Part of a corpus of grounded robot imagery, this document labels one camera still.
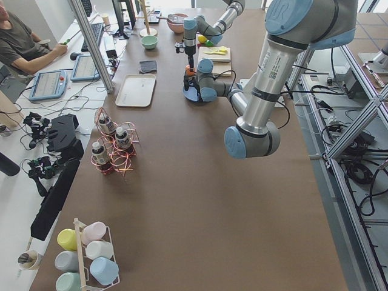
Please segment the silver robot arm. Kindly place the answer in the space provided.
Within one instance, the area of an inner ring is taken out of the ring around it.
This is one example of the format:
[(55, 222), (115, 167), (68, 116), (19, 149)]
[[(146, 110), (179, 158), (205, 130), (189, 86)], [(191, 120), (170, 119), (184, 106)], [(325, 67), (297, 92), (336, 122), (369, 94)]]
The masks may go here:
[(222, 40), (224, 32), (230, 28), (233, 21), (242, 14), (246, 6), (244, 0), (224, 1), (227, 4), (225, 12), (213, 24), (209, 24), (203, 15), (194, 18), (184, 19), (184, 53), (187, 55), (189, 71), (192, 72), (194, 66), (194, 55), (196, 53), (196, 34), (205, 36), (213, 44), (218, 44)]
[(350, 43), (355, 36), (357, 7), (357, 1), (273, 1), (266, 13), (266, 41), (248, 96), (233, 83), (217, 81), (211, 60), (199, 61), (195, 84), (202, 100), (211, 102), (225, 96), (239, 114), (236, 124), (224, 134), (230, 156), (269, 156), (277, 150), (280, 135), (269, 118), (297, 56), (306, 49)]

